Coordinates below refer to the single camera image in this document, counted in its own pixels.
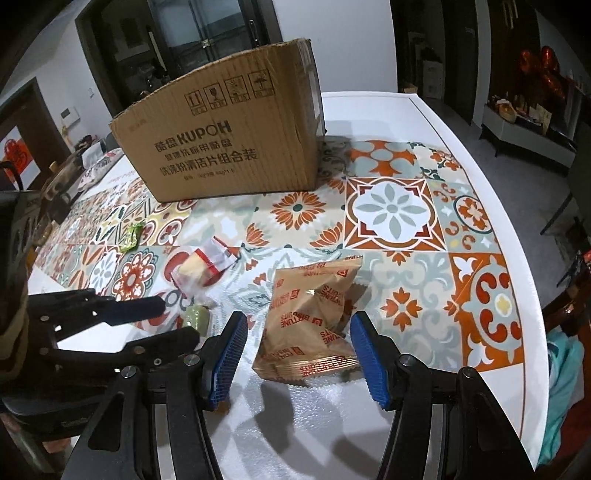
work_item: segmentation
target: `snack wrapper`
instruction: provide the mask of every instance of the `snack wrapper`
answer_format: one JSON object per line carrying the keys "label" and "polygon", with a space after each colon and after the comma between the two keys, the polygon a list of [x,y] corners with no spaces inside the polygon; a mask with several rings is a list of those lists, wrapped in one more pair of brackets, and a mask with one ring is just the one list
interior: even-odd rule
{"label": "snack wrapper", "polygon": [[133,223],[125,232],[125,235],[119,241],[119,250],[121,253],[127,253],[129,250],[138,246],[139,237],[141,236],[145,222]]}
{"label": "snack wrapper", "polygon": [[174,284],[187,298],[198,295],[208,282],[231,267],[238,258],[216,237],[196,248],[171,275]]}
{"label": "snack wrapper", "polygon": [[300,380],[358,366],[341,335],[345,294],[363,258],[276,270],[273,295],[252,369],[266,380]]}

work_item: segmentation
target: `gray floor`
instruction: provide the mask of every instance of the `gray floor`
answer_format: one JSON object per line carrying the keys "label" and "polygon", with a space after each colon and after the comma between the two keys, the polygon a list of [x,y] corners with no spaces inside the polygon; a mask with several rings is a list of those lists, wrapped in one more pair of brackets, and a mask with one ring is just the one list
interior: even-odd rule
{"label": "gray floor", "polygon": [[567,263],[561,256],[553,231],[564,229],[576,213],[574,201],[544,236],[540,230],[569,192],[566,178],[536,164],[499,153],[487,140],[479,140],[480,129],[469,126],[454,110],[440,101],[429,106],[447,124],[471,153],[501,200],[530,264],[540,304],[545,306],[563,288],[556,288]]}

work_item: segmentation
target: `biscuit packet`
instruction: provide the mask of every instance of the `biscuit packet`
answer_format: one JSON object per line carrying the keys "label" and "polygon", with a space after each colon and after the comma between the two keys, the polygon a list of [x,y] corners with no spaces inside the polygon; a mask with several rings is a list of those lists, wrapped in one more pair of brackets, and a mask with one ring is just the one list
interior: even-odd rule
{"label": "biscuit packet", "polygon": [[342,336],[345,294],[363,258],[275,272],[273,295],[252,369],[266,380],[300,380],[358,366]]}

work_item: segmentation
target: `green snack package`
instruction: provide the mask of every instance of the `green snack package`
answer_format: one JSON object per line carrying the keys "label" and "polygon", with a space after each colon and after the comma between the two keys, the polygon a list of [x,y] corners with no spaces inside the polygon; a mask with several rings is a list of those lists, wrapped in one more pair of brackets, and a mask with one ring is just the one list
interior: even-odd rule
{"label": "green snack package", "polygon": [[144,225],[145,222],[140,222],[132,223],[128,227],[127,232],[119,242],[119,250],[121,251],[121,253],[127,253],[129,250],[132,250],[138,246],[139,236],[142,233]]}

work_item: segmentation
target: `dining table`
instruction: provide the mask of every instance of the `dining table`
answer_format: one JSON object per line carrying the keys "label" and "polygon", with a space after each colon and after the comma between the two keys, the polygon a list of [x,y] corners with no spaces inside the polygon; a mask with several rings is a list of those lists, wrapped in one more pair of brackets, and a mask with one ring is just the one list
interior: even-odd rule
{"label": "dining table", "polygon": [[[220,333],[234,310],[246,314],[249,329],[229,409],[206,412],[223,477],[374,478],[394,412],[371,399],[360,371],[287,384],[252,370],[275,271],[362,255],[345,315],[366,311],[378,333],[432,368],[476,368],[535,467],[548,408],[544,326],[494,189],[415,94],[330,92],[322,104],[326,135],[314,191],[159,203],[123,156],[40,248],[29,291],[160,296],[165,312],[133,325],[102,323],[59,347],[115,352],[184,325],[194,298],[171,273],[215,236],[238,260],[204,290],[208,335]],[[138,246],[123,253],[121,238],[139,222]],[[161,477],[173,479],[165,411],[158,415]],[[437,474],[442,415],[434,406],[425,479]]]}

